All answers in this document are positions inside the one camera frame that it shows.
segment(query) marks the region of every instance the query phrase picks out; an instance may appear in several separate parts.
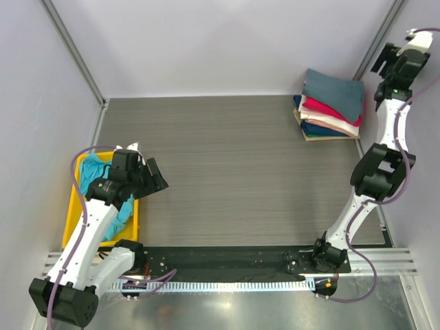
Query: white robotic arm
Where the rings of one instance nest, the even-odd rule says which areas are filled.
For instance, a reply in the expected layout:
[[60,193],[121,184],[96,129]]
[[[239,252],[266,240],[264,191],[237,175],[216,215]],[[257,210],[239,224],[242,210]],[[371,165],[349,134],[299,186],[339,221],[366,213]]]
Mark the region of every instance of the white robotic arm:
[[[395,144],[394,140],[394,126],[397,116],[397,111],[400,109],[402,105],[404,105],[404,101],[402,100],[384,100],[379,108],[377,109],[377,118],[378,118],[378,130],[377,130],[377,139],[376,144],[386,146],[388,149],[394,150],[398,152],[398,148]],[[405,151],[408,151],[408,147],[405,142],[405,130],[406,130],[406,116],[410,111],[410,106],[407,105],[400,114],[399,119],[399,128],[398,128],[398,136],[401,146]],[[371,197],[368,195],[358,195],[355,191],[355,188],[352,188],[351,196],[349,201],[347,202],[344,210],[338,217],[338,220],[327,230],[326,240],[333,247],[338,248],[340,250],[348,249],[347,240],[345,238],[345,233],[347,231],[347,226],[353,217],[353,215],[362,207],[360,214],[356,217],[354,222],[350,227],[349,240],[351,241],[355,236],[355,233],[358,231],[365,218],[370,214],[372,210],[374,210],[378,204],[376,203],[367,203],[368,200],[371,200]]]
[[411,30],[407,38],[410,42],[402,48],[387,43],[371,70],[378,72],[385,63],[379,73],[384,80],[375,93],[377,140],[353,171],[352,193],[338,220],[315,243],[312,261],[323,266],[321,269],[334,270],[341,266],[347,259],[347,233],[351,242],[369,213],[385,198],[392,197],[405,180],[405,164],[396,140],[402,152],[406,152],[410,168],[414,166],[415,156],[408,153],[405,138],[410,111],[406,103],[412,96],[410,85],[429,59],[426,51],[432,33]]
[[87,222],[84,222],[83,213],[47,278],[35,278],[30,285],[29,293],[38,312],[46,317],[50,301],[54,299],[51,309],[54,319],[86,327],[106,289],[124,273],[138,272],[146,265],[143,245],[121,240],[103,262],[92,267],[105,231],[131,195],[139,199],[167,187],[155,160],[145,160],[137,144],[127,149],[118,147],[108,178],[99,177],[88,187],[85,196]]

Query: folded red shirt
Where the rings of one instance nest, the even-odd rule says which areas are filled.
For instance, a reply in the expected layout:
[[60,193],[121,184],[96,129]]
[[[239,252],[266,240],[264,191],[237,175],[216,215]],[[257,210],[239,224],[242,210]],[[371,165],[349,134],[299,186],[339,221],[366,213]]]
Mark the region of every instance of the folded red shirt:
[[352,124],[354,127],[359,127],[362,123],[362,117],[363,113],[360,115],[359,119],[357,119],[355,122],[350,122],[347,120],[343,115],[341,115],[339,112],[337,112],[335,109],[329,107],[328,105],[319,102],[313,98],[306,98],[306,101],[302,104],[303,107],[308,108],[308,110],[314,110],[317,112],[321,112],[325,115],[332,116],[337,119],[344,120],[345,122],[348,122]]

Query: gray wood-grain table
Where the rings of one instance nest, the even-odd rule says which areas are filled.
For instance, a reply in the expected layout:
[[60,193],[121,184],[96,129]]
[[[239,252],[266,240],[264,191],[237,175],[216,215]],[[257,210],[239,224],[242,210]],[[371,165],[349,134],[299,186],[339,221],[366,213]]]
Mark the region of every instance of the gray wood-grain table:
[[[304,141],[290,96],[112,99],[99,143],[135,141],[170,185],[140,202],[148,245],[312,244],[359,161],[353,140]],[[384,242],[376,212],[354,242]]]

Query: blue towel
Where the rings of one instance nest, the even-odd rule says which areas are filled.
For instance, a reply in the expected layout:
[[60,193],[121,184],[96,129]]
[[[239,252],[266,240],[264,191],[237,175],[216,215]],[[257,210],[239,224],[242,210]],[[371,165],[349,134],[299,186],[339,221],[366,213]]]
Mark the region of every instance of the blue towel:
[[359,119],[364,108],[364,83],[344,80],[308,69],[302,94],[335,109],[349,122]]
[[[97,177],[109,175],[111,162],[103,162],[95,153],[88,155],[80,164],[80,190],[83,195],[87,194],[89,184]],[[127,220],[133,215],[133,195],[122,204],[122,207],[104,234],[102,241],[111,241],[114,236],[119,234],[127,225]]]
[[301,129],[306,133],[306,135],[322,135],[322,136],[348,136],[333,129],[328,129],[327,127],[322,127],[315,124],[310,124],[304,120],[301,122]]

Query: folded teal shirt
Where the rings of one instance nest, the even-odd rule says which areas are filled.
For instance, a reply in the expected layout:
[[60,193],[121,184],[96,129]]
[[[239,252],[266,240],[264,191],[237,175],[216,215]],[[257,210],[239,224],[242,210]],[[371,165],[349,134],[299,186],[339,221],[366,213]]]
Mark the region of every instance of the folded teal shirt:
[[321,74],[308,69],[302,94],[328,105],[349,122],[359,119],[364,109],[364,83]]
[[[80,164],[80,190],[83,195],[87,194],[89,184],[97,177],[104,177],[105,179],[109,175],[109,168],[111,162],[103,162],[95,153],[88,155]],[[133,203],[135,199],[133,195],[126,202],[122,204],[122,207],[113,220],[111,225],[107,228],[107,231],[102,238],[102,241],[111,241],[114,236],[119,234],[127,225],[127,220],[133,215]]]

